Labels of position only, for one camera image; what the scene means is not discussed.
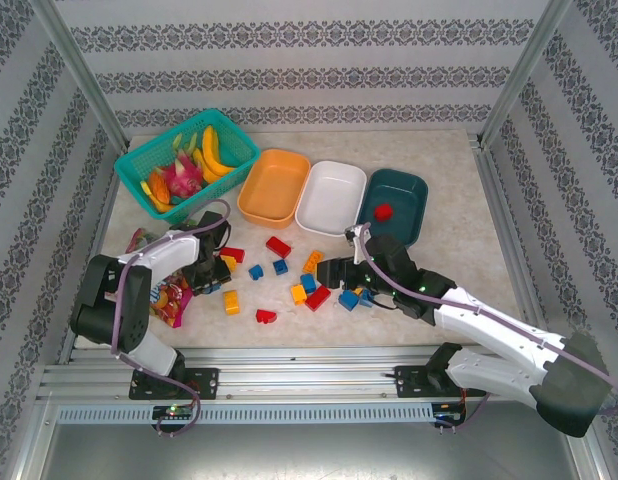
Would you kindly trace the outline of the colourful candy bag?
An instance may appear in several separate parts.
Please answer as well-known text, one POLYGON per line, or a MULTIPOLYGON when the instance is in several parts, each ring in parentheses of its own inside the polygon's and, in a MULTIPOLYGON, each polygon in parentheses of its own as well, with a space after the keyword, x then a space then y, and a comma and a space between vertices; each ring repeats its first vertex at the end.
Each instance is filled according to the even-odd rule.
MULTIPOLYGON (((148 246, 158 237, 144 228, 138 228, 125 250, 126 254, 148 246)), ((151 314, 172 329, 181 327, 184 311, 192 299, 192 289, 181 269, 158 282, 150 292, 151 314)))

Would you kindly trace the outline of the orange toy fruit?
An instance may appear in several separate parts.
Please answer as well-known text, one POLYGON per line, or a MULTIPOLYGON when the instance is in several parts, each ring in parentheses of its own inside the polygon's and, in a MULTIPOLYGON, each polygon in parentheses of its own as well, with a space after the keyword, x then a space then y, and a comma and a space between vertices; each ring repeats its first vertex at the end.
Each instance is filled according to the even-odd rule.
POLYGON ((153 196, 161 203, 169 204, 171 199, 171 193, 167 186, 165 179, 158 170, 151 172, 147 179, 148 187, 150 188, 153 196))

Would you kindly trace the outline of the pink toy dragon fruit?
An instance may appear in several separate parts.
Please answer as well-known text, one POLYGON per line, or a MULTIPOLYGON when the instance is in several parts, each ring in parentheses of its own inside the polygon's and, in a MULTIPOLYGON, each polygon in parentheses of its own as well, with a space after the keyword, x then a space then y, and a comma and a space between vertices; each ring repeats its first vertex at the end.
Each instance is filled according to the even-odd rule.
POLYGON ((202 173, 186 154, 179 154, 171 165, 162 170, 161 176, 170 193, 183 199, 202 189, 202 173))

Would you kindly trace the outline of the dark teal plastic container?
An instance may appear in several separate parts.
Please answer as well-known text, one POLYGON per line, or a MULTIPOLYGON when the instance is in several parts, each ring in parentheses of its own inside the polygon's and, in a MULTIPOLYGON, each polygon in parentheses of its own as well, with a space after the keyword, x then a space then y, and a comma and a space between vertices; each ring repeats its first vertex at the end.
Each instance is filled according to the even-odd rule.
POLYGON ((383 168, 368 182, 357 222, 370 223, 372 235, 391 234, 406 247, 419 238, 428 198, 428 185, 417 175, 383 168), (374 218, 374 209, 389 203, 393 217, 384 223, 374 218))

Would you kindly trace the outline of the yellow toy banana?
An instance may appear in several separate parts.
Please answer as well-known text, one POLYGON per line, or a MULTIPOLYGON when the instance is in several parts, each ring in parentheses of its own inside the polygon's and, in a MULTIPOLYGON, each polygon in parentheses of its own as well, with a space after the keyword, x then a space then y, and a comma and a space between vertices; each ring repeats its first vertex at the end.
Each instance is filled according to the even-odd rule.
POLYGON ((215 174, 210 167, 207 165, 203 153, 199 148, 196 148, 193 153, 192 153, 192 158, 198 168, 198 170, 201 172, 202 174, 202 178, 203 180, 207 183, 207 184, 213 184, 214 182, 216 182, 217 180, 220 179, 220 176, 215 174))
POLYGON ((211 125, 207 126, 203 132, 202 149, 204 161, 215 175, 223 177, 235 170, 234 167, 221 162, 219 137, 211 125))

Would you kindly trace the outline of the white plastic container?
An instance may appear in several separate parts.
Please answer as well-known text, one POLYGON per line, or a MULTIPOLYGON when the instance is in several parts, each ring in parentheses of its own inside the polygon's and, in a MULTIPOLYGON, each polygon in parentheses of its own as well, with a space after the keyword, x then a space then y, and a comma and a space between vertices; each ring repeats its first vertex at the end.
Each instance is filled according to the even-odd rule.
POLYGON ((342 237, 356 223, 367 185, 359 167, 335 161, 312 166, 295 212, 296 223, 312 233, 342 237))

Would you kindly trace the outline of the orange plastic container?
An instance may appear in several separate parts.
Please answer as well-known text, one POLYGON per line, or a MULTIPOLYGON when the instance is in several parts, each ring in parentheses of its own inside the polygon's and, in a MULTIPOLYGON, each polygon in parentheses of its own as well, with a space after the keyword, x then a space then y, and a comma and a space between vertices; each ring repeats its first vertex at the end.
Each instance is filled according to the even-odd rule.
POLYGON ((245 220, 271 229, 287 228, 294 220, 310 169, 304 155, 264 150, 238 196, 237 206, 245 220))

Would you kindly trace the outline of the small circuit board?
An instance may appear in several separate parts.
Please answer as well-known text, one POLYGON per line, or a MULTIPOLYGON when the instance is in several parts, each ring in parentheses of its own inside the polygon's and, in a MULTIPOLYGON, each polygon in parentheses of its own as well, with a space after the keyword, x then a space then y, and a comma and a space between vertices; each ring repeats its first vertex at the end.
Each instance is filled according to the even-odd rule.
POLYGON ((464 404, 435 403, 432 409, 435 418, 448 423, 462 423, 466 417, 464 404))
POLYGON ((152 419, 155 421, 161 418, 173 420, 190 420, 193 414, 193 408, 189 405, 169 405, 155 406, 152 411, 152 419))

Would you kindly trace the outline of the teal mesh plastic basket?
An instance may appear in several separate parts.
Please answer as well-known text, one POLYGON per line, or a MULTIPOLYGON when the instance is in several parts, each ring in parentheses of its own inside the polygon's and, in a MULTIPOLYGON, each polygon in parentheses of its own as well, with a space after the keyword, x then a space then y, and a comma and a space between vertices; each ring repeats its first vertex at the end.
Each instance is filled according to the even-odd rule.
POLYGON ((177 224, 201 208, 203 202, 219 198, 243 183, 259 156, 258 147, 232 120, 218 110, 208 109, 120 157, 115 163, 115 170, 120 181, 150 216, 177 224), (203 188, 193 198, 182 201, 166 213, 159 212, 144 193, 141 183, 147 180, 153 168, 166 166, 175 160, 173 143, 176 139, 188 141, 193 134, 201 134, 208 126, 214 127, 218 134, 221 162, 233 170, 203 188))

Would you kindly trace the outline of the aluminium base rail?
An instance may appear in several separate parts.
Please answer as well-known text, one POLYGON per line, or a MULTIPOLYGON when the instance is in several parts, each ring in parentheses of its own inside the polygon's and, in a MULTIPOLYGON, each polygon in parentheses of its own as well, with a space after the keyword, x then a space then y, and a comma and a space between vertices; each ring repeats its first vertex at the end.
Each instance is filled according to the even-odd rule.
MULTIPOLYGON (((218 403, 393 401, 389 375, 424 365, 435 346, 184 348, 186 365, 219 370, 218 403)), ((38 403, 128 404, 132 369, 105 349, 75 349, 42 369, 38 403)))

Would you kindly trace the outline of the aluminium side rail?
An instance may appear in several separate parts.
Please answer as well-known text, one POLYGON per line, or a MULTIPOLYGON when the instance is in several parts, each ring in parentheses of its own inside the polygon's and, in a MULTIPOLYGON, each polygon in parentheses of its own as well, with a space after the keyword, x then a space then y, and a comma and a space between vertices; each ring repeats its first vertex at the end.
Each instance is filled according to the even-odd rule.
POLYGON ((552 332, 590 337, 588 312, 557 236, 551 232, 547 241, 538 237, 539 229, 550 225, 547 216, 532 214, 524 206, 519 222, 491 152, 477 135, 467 137, 522 319, 552 332))
POLYGON ((71 285, 70 292, 72 293, 72 296, 70 297, 70 303, 68 304, 68 311, 65 318, 66 322, 60 337, 59 348, 56 356, 54 357, 55 364, 64 364, 68 362, 68 358, 70 357, 71 350, 73 349, 75 342, 75 335, 70 330, 70 320, 74 313, 76 300, 90 259, 96 254, 99 254, 103 248, 106 231, 120 183, 114 168, 111 168, 108 180, 109 183, 107 184, 107 189, 104 190, 101 201, 97 204, 97 207, 94 210, 94 212, 97 213, 96 223, 94 225, 94 230, 92 231, 91 237, 89 238, 88 248, 85 250, 85 255, 81 258, 82 268, 76 277, 75 282, 71 285))

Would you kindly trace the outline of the aluminium frame post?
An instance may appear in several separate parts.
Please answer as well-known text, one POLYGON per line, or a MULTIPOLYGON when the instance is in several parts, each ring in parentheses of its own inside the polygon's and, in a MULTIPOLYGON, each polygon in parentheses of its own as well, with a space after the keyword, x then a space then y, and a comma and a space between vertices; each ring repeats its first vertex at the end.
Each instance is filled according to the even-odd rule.
POLYGON ((533 73, 543 50, 553 37, 571 3, 572 0, 548 0, 528 42, 505 82, 501 94, 487 117, 483 130, 477 136, 478 144, 482 150, 490 146, 497 137, 501 125, 513 108, 518 95, 533 73))
POLYGON ((120 154, 126 153, 129 140, 70 28, 63 20, 55 0, 29 0, 29 2, 116 151, 120 154))

